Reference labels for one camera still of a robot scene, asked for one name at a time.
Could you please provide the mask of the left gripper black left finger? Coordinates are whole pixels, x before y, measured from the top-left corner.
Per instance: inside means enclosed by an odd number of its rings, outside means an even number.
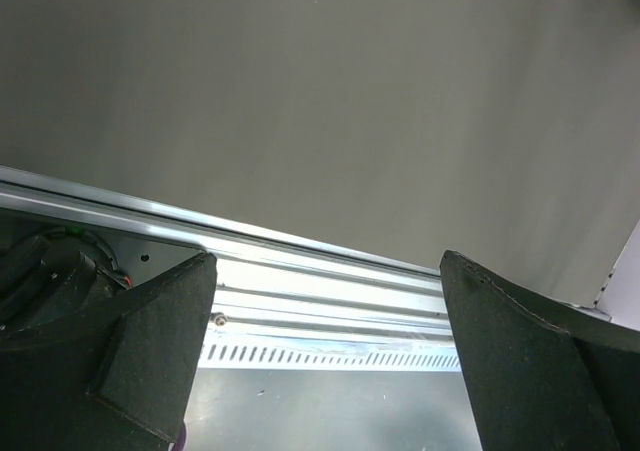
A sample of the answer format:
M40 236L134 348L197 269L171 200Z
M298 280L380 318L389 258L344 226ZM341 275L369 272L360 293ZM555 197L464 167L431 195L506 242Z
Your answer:
M199 253L98 304L1 338L4 450L167 450L178 441L217 260Z

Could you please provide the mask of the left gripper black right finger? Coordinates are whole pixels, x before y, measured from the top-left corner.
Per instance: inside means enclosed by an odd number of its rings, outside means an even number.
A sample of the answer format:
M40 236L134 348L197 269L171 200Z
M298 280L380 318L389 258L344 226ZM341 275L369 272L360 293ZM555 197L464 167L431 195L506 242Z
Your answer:
M639 334L448 250L442 288L485 450L636 450Z

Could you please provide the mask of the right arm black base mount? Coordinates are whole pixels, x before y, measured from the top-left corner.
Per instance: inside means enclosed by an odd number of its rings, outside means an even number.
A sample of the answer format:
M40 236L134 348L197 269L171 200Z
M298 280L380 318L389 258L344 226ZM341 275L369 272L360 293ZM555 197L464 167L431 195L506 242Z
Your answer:
M197 256L140 235L1 212L1 335L51 322Z

